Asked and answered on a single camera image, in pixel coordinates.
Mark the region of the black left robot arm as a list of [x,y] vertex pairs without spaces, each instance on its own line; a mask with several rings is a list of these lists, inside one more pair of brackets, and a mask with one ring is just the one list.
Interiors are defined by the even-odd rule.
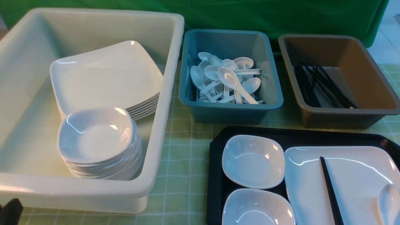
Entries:
[[0,224],[18,225],[24,207],[19,198],[13,198],[4,207],[0,206]]

